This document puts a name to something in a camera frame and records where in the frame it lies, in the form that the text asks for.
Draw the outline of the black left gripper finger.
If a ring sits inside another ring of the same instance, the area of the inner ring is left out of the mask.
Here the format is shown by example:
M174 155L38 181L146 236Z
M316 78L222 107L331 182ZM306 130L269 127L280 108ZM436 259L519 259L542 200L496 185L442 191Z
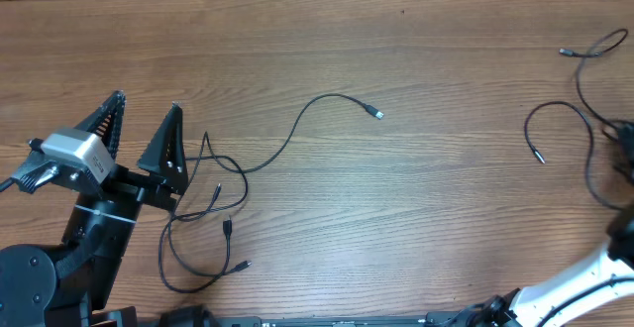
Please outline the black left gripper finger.
M153 183L183 195L188 187L188 172L183 147L183 111L173 103L153 138L137 162Z
M118 154L125 106L125 93L114 91L92 114L75 126L77 130L97 135L113 160Z

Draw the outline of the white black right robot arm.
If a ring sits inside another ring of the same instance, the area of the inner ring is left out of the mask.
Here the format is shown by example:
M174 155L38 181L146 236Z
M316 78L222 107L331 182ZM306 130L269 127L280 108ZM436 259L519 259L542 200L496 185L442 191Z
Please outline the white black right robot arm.
M608 225L609 240L556 276L469 306L440 326L563 326L633 294L633 208Z

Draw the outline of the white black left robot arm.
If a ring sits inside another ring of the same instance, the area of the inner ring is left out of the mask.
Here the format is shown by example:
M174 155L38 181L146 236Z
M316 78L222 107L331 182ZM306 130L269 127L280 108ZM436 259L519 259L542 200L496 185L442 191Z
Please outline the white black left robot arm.
M4 326L135 326L133 307L105 309L143 206L168 213L187 189L183 112L172 105L138 160L117 164L126 96L114 92L74 127L33 139L1 187L33 194L54 184L77 193L60 244L1 251Z

